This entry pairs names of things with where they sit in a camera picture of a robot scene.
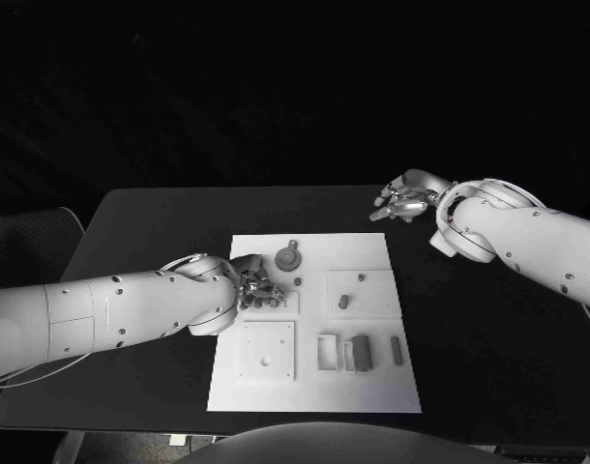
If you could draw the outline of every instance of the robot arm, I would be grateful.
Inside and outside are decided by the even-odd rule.
[[[429,179],[423,171],[410,171],[403,179]],[[430,245],[446,256],[458,252],[481,263],[498,256],[515,273],[590,306],[590,220],[546,208],[524,190],[495,179],[438,182],[438,189],[391,182],[384,190],[390,204],[371,220],[409,221],[435,206],[438,232]]]
[[[260,256],[194,255],[171,271],[151,271],[0,290],[0,377],[40,363],[161,338],[184,326],[217,334],[252,293],[280,300]],[[260,271],[259,285],[249,277]]]

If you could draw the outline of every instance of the black table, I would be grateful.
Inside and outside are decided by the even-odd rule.
[[[383,232],[422,415],[205,412],[216,338],[182,331],[92,355],[0,398],[0,427],[231,435],[296,421],[407,428],[471,444],[590,448],[590,323],[498,260],[446,258],[430,212],[370,222],[381,186],[115,190],[63,275],[229,257],[233,234]],[[50,371],[32,369],[31,377]]]

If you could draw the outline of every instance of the dark wall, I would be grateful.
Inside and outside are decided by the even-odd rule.
[[[296,8],[0,4],[0,214],[416,167],[590,217],[590,7]]]

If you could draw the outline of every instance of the robotic hand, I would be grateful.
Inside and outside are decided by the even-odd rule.
[[[159,271],[0,289],[0,378],[161,338],[184,326],[192,335],[216,335],[237,307],[282,300],[259,254],[230,262],[195,254]]]
[[[410,169],[384,186],[370,220],[412,222],[436,208],[438,232],[430,245],[488,263],[497,256],[508,268],[554,292],[590,306],[590,220],[544,207],[517,186],[497,179],[451,183]]]

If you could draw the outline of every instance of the chair backrest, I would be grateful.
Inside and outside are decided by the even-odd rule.
[[[58,282],[83,233],[66,208],[0,216],[0,288]]]

